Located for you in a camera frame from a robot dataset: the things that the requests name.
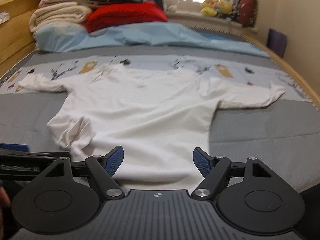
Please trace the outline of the wooden bed frame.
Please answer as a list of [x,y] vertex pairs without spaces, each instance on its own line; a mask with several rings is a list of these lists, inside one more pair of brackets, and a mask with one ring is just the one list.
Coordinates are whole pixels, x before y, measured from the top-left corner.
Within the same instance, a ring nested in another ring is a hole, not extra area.
[[29,31],[29,20],[38,9],[40,0],[7,0],[1,2],[1,12],[8,12],[10,19],[0,28],[0,69],[4,76],[16,63],[35,49]]

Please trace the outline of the cream folded blanket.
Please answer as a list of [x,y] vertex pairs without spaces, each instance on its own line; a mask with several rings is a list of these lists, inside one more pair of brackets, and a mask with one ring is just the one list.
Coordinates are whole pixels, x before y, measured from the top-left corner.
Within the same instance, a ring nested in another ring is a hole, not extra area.
[[88,20],[92,9],[76,2],[63,2],[35,10],[29,20],[29,30],[35,33],[39,27],[53,22],[82,23]]

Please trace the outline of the white long-sleeve shirt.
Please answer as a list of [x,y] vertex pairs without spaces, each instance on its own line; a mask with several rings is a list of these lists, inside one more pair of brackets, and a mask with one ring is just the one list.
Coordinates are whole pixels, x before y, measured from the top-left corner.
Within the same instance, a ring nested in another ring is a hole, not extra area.
[[188,69],[147,70],[104,64],[85,74],[50,80],[29,74],[20,86],[67,92],[48,121],[54,142],[74,161],[104,155],[115,146],[124,161],[114,177],[127,189],[193,191],[202,180],[193,150],[208,150],[217,109],[261,108],[284,87],[209,80]]

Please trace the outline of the light blue blanket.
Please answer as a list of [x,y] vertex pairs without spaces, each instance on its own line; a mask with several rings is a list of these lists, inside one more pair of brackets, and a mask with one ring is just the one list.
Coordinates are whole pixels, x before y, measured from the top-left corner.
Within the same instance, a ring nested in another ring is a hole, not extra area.
[[178,23],[137,23],[108,27],[92,33],[83,27],[48,24],[34,33],[37,47],[42,51],[68,51],[119,46],[178,46],[219,50],[269,58],[269,54],[247,42],[225,38],[210,39]]

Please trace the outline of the red folded blanket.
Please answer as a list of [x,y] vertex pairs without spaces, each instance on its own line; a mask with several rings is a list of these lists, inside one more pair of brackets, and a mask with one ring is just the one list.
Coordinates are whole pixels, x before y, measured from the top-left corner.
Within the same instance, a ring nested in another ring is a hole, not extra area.
[[108,27],[144,22],[168,22],[168,18],[153,2],[112,4],[93,12],[86,28],[92,33]]

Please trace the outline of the yellow plush toy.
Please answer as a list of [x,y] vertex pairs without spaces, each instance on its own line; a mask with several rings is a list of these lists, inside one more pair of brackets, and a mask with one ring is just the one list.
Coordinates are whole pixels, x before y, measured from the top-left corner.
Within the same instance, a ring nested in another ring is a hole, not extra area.
[[209,17],[230,15],[233,12],[233,5],[228,0],[204,0],[200,8],[200,13]]

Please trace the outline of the white plush toy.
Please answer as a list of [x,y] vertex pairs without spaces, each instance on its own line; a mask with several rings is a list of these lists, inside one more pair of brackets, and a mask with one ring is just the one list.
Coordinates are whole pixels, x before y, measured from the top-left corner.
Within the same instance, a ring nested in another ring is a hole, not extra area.
[[178,10],[179,0],[162,0],[164,11],[176,12]]

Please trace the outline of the red cushion on windowsill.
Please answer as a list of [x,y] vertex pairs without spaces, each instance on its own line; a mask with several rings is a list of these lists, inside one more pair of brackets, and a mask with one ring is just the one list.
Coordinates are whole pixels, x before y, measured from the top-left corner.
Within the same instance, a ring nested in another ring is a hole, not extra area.
[[241,0],[238,4],[237,22],[243,28],[253,27],[257,17],[258,0]]

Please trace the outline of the dark purple mat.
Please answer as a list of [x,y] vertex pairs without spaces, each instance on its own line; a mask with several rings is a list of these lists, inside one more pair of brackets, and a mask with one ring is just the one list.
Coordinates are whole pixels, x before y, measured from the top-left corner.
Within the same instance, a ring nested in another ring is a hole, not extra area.
[[287,36],[284,33],[276,31],[272,28],[268,31],[266,46],[279,57],[283,58],[287,45]]

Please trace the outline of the grey patterned bed sheet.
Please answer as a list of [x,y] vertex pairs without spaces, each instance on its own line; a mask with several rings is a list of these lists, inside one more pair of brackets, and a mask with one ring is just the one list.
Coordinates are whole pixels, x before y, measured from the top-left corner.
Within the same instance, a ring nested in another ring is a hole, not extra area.
[[319,113],[313,104],[269,58],[219,50],[137,45],[38,51],[20,64],[17,80],[1,91],[1,142],[27,145],[33,152],[66,150],[54,142],[47,124],[63,106],[67,92],[27,90],[20,82],[29,74],[59,80],[104,64],[183,68],[206,80],[217,77],[249,86],[284,87],[284,94],[266,107],[217,109],[204,151],[239,162],[257,157],[297,191],[319,183]]

